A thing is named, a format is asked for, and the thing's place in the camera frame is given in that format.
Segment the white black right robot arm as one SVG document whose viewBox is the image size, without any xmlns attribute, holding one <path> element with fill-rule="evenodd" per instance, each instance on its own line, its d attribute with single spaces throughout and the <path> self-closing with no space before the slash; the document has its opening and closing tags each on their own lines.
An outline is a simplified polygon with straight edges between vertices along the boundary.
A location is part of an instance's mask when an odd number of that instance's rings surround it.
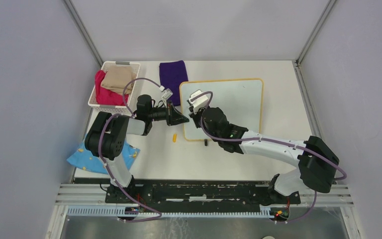
<svg viewBox="0 0 382 239">
<path fill-rule="evenodd" d="M 320 193 L 330 192 L 339 159 L 321 138 L 310 136 L 308 140 L 285 140 L 267 137 L 230 123 L 220 108 L 195 110 L 190 107 L 189 110 L 196 127 L 223 150 L 260 155 L 295 167 L 289 173 L 273 177 L 267 190 L 271 202 L 280 203 L 304 187 Z"/>
</svg>

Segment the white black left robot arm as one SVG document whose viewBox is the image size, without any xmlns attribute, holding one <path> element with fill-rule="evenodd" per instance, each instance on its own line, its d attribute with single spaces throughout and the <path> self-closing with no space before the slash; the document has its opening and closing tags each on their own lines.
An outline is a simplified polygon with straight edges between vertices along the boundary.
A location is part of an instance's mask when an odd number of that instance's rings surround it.
<svg viewBox="0 0 382 239">
<path fill-rule="evenodd" d="M 190 120 L 173 106 L 172 101 L 156 107 L 150 95 L 141 95 L 136 104 L 135 118 L 99 112 L 86 135 L 85 148 L 100 158 L 111 183 L 119 187 L 117 196 L 125 203 L 136 198 L 136 189 L 130 186 L 133 176 L 126 163 L 117 157 L 121 155 L 127 135 L 147 136 L 155 121 L 165 121 L 168 126 L 175 126 Z"/>
</svg>

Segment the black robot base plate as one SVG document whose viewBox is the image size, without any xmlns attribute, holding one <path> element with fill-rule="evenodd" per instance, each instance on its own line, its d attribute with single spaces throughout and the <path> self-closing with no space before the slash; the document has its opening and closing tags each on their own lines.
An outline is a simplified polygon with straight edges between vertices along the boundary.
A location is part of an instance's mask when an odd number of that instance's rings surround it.
<svg viewBox="0 0 382 239">
<path fill-rule="evenodd" d="M 249 213 L 301 203 L 298 191 L 282 196 L 269 189 L 268 181 L 136 179 L 126 191 L 162 213 Z"/>
</svg>

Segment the yellow framed whiteboard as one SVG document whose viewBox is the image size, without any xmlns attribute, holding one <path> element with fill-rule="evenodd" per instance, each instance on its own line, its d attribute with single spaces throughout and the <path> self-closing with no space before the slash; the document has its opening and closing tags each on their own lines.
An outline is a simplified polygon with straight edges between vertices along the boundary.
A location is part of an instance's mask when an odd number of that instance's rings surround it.
<svg viewBox="0 0 382 239">
<path fill-rule="evenodd" d="M 188 116 L 191 94 L 212 91 L 210 107 L 219 107 L 233 124 L 261 132 L 263 89 L 260 78 L 185 82 L 180 85 L 181 109 Z"/>
</svg>

